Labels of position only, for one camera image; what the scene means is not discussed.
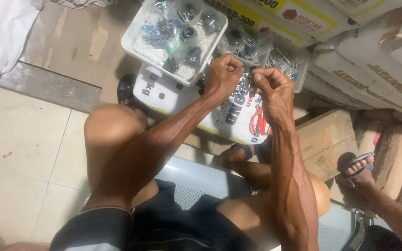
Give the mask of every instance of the nail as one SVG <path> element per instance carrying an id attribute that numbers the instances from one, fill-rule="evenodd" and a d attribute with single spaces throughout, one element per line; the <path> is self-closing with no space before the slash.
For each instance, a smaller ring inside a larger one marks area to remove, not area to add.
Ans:
<path id="1" fill-rule="evenodd" d="M 260 73 L 257 73 L 257 74 L 254 75 L 254 80 L 255 81 L 260 81 L 260 79 L 261 79 Z"/>

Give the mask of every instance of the plastic bag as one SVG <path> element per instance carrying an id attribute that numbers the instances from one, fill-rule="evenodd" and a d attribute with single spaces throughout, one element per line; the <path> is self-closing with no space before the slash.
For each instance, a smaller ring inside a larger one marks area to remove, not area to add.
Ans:
<path id="1" fill-rule="evenodd" d="M 269 33 L 254 38 L 242 25 L 229 25 L 217 48 L 222 55 L 229 52 L 245 64 L 255 66 L 259 65 L 261 55 L 273 49 Z"/>
<path id="2" fill-rule="evenodd" d="M 279 49 L 273 50 L 266 62 L 266 68 L 275 67 L 292 80 L 296 80 L 297 60 L 283 55 Z"/>

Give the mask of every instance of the white plastic tray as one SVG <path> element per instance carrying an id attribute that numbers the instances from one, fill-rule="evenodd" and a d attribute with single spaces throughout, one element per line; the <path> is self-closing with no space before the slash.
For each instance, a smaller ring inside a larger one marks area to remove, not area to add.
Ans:
<path id="1" fill-rule="evenodd" d="M 201 66 L 199 68 L 199 71 L 197 71 L 195 73 L 195 75 L 190 79 L 185 79 L 179 75 L 170 73 L 169 71 L 166 71 L 165 69 L 163 69 L 160 65 L 157 65 L 155 62 L 153 62 L 152 60 L 150 60 L 149 58 L 145 57 L 142 54 L 137 53 L 132 45 L 134 43 L 135 38 L 137 38 L 138 34 L 141 31 L 141 27 L 146 23 L 146 18 L 148 16 L 148 10 L 150 8 L 152 8 L 152 6 L 154 5 L 155 0 L 145 0 L 142 4 L 141 9 L 139 9 L 138 13 L 136 14 L 136 16 L 134 17 L 133 21 L 131 21 L 130 26 L 128 27 L 128 29 L 126 30 L 125 34 L 123 35 L 122 39 L 121 39 L 121 45 L 122 48 L 128 52 L 129 54 L 133 55 L 134 57 L 148 63 L 149 65 L 153 65 L 155 68 L 159 69 L 160 71 L 164 72 L 165 74 L 169 75 L 170 77 L 176 79 L 178 82 L 188 85 L 188 86 L 192 86 L 195 85 L 198 81 L 198 78 L 200 76 L 200 74 L 203 72 L 204 67 L 206 66 L 206 64 L 210 61 L 210 56 L 212 55 L 212 53 L 214 52 L 215 48 L 217 47 L 217 44 L 221 38 L 221 36 L 224 34 L 224 32 L 226 31 L 227 25 L 228 25 L 228 20 L 226 15 L 222 14 L 221 12 L 219 12 L 218 10 L 210 7 L 209 5 L 204 4 L 204 9 L 205 10 L 209 10 L 209 13 L 215 13 L 217 15 L 217 18 L 215 19 L 215 21 L 218 21 L 218 23 L 221 26 L 221 30 L 220 32 L 217 33 L 217 36 L 214 40 L 214 42 L 210 45 L 209 50 L 207 51 L 206 54 L 204 54 L 204 57 L 201 61 Z"/>

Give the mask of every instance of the flip-flop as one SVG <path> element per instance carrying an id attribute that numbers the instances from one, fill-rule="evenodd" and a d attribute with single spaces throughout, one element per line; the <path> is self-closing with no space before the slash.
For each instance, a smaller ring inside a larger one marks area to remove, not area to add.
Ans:
<path id="1" fill-rule="evenodd" d="M 134 74 L 127 74 L 123 76 L 117 85 L 117 100 L 120 102 L 133 97 L 134 84 L 136 83 L 136 76 Z M 133 108 L 133 104 L 128 103 L 126 106 Z"/>
<path id="2" fill-rule="evenodd" d="M 367 157 L 367 156 L 372 156 L 372 155 L 375 155 L 375 153 L 374 153 L 374 152 L 368 152 L 368 153 L 362 154 L 362 155 L 360 155 L 360 156 L 358 156 L 358 157 L 352 159 L 352 160 L 350 161 L 350 163 L 346 166 L 346 168 L 348 168 L 349 166 L 353 165 L 354 163 L 356 163 L 356 162 L 362 160 L 363 158 L 365 158 L 365 157 Z M 367 168 L 367 169 L 369 169 L 369 170 L 371 171 L 371 170 L 373 170 L 373 165 L 367 163 L 367 164 L 365 165 L 365 167 L 359 169 L 359 170 L 358 170 L 357 172 L 355 172 L 354 174 L 348 175 L 348 174 L 345 174 L 345 173 L 342 172 L 341 175 L 342 175 L 343 178 L 352 180 L 352 179 L 356 178 L 359 174 L 361 174 L 362 171 L 363 171 L 365 168 Z"/>
<path id="3" fill-rule="evenodd" d="M 218 156 L 218 159 L 221 159 L 221 157 L 226 155 L 226 153 L 228 153 L 232 148 L 234 148 L 236 146 L 240 147 L 241 149 L 243 149 L 244 152 L 246 153 L 245 160 L 250 160 L 254 156 L 254 155 L 252 155 L 251 147 L 249 145 L 235 143 L 235 144 L 231 145 L 231 147 L 229 149 L 224 150 L 222 153 L 220 153 L 220 155 Z"/>

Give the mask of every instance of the hand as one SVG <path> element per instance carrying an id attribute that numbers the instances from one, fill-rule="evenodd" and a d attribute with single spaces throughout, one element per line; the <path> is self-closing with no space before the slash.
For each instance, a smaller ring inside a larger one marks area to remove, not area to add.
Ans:
<path id="1" fill-rule="evenodd" d="M 263 101 L 266 122 L 272 128 L 293 123 L 294 82 L 276 68 L 254 69 L 251 74 Z"/>
<path id="2" fill-rule="evenodd" d="M 232 54 L 226 53 L 211 60 L 207 68 L 203 96 L 212 98 L 214 105 L 220 105 L 234 92 L 242 76 L 243 63 Z"/>

